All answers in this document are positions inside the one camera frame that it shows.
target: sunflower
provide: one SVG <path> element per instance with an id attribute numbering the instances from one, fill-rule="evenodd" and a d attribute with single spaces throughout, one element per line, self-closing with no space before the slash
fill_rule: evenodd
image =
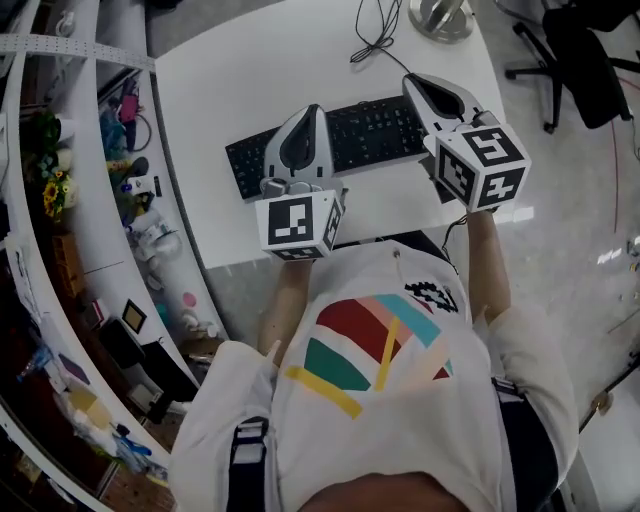
<path id="1" fill-rule="evenodd" d="M 49 183 L 47 183 L 47 186 L 45 187 L 42 195 L 44 196 L 45 204 L 51 203 L 56 200 L 56 197 L 58 197 L 58 187 L 55 183 L 50 181 Z"/>
<path id="2" fill-rule="evenodd" d="M 53 218 L 55 211 L 53 209 L 53 204 L 51 202 L 45 202 L 44 203 L 44 213 L 46 215 L 48 215 L 49 217 Z"/>

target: white floor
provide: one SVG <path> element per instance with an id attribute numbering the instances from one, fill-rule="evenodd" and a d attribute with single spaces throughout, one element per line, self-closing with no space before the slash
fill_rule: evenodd
<path id="1" fill-rule="evenodd" d="M 174 11 L 150 19 L 151 51 L 160 55 L 208 28 L 273 1 L 184 0 Z M 554 135 L 545 133 L 542 122 L 550 111 L 546 79 L 508 82 L 503 76 L 505 66 L 533 65 L 536 59 L 513 34 L 511 18 L 491 2 L 472 2 L 476 3 L 478 25 L 499 77 L 507 118 L 533 159 L 518 205 L 521 220 L 500 225 L 513 295 L 518 301 L 546 307 L 563 333 L 560 342 L 582 414 L 593 396 L 622 371 L 640 328 L 638 314 L 614 329 L 640 309 L 640 300 L 635 298 L 637 275 L 629 270 L 636 260 L 626 253 L 627 240 L 640 236 L 640 204 L 634 200 L 640 197 L 640 162 L 632 150 L 631 124 L 614 123 L 619 160 L 614 231 L 611 125 L 587 130 L 565 90 L 560 127 Z M 520 8 L 525 5 L 512 3 Z M 640 28 L 633 19 L 601 38 L 610 55 L 636 59 Z M 640 75 L 620 75 L 640 85 Z M 632 109 L 640 111 L 640 90 L 624 88 Z M 444 229 L 428 234 L 441 243 Z M 464 228 L 456 228 L 449 247 L 463 277 L 466 243 Z M 276 272 L 277 265 L 264 260 L 208 272 L 219 310 L 235 337 L 255 343 L 257 320 Z"/>

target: black cable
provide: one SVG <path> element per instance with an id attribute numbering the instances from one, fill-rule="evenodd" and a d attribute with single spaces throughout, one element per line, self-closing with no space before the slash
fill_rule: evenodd
<path id="1" fill-rule="evenodd" d="M 411 73 L 411 71 L 409 71 L 409 68 L 407 66 L 405 66 L 402 62 L 400 62 L 399 59 L 397 59 L 387 51 L 387 48 L 389 48 L 395 41 L 393 39 L 393 34 L 395 33 L 396 28 L 398 27 L 398 20 L 400 19 L 400 7 L 402 7 L 402 0 L 392 0 L 391 6 L 389 7 L 389 11 L 387 12 L 386 17 L 382 10 L 382 4 L 380 3 L 380 0 L 376 0 L 376 1 L 378 2 L 378 10 L 380 11 L 380 21 L 382 23 L 382 32 L 380 33 L 380 36 L 378 36 L 378 39 L 376 39 L 375 42 L 373 43 L 370 41 L 367 41 L 362 36 L 360 31 L 358 30 L 358 25 L 360 24 L 360 11 L 362 10 L 362 5 L 364 4 L 364 0 L 360 0 L 360 5 L 358 6 L 358 14 L 356 16 L 356 34 L 366 46 L 361 50 L 358 50 L 357 52 L 355 52 L 349 59 L 349 62 L 351 62 L 352 64 L 363 62 L 372 53 L 374 53 L 377 50 L 377 51 L 386 53 L 389 57 L 395 60 L 396 63 L 398 63 L 398 65 L 401 66 L 407 73 Z"/>
<path id="2" fill-rule="evenodd" d="M 153 131 L 151 130 L 151 125 L 149 124 L 149 121 L 147 121 L 147 118 L 144 117 L 142 114 L 140 113 L 136 113 L 136 117 L 139 117 L 140 119 L 142 119 L 144 121 L 144 124 L 147 125 L 147 129 L 149 130 L 149 138 L 147 139 L 147 142 L 145 142 L 141 148 L 134 148 L 134 153 L 137 153 L 138 151 L 142 151 L 143 149 L 147 149 L 147 146 L 149 145 L 149 143 L 151 142 L 151 134 L 153 133 Z"/>
<path id="3" fill-rule="evenodd" d="M 447 243 L 449 242 L 449 235 L 451 234 L 451 230 L 456 226 L 464 226 L 466 223 L 467 223 L 467 214 L 465 213 L 457 221 L 449 224 L 449 227 L 447 228 L 447 233 L 444 235 L 444 242 L 442 244 L 442 252 L 445 254 L 445 256 L 449 261 L 451 261 L 451 258 L 449 257 L 449 251 L 447 251 Z"/>

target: strap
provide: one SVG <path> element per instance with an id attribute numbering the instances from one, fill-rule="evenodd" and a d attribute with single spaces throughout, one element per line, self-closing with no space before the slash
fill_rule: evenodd
<path id="1" fill-rule="evenodd" d="M 268 430 L 269 421 L 260 416 L 236 427 L 231 444 L 227 512 L 265 512 L 264 438 Z"/>
<path id="2" fill-rule="evenodd" d="M 518 512 L 534 512 L 558 486 L 556 454 L 526 395 L 504 379 L 493 378 L 504 423 Z"/>

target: teal stripe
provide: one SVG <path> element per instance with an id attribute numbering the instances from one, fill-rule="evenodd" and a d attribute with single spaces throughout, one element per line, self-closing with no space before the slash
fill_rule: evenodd
<path id="1" fill-rule="evenodd" d="M 351 362 L 315 338 L 307 345 L 304 368 L 343 391 L 367 391 L 371 387 Z"/>
<path id="2" fill-rule="evenodd" d="M 415 334 L 425 348 L 429 348 L 433 340 L 440 334 L 440 329 L 425 315 L 411 307 L 398 295 L 376 295 L 375 298 L 396 315 L 410 331 Z"/>

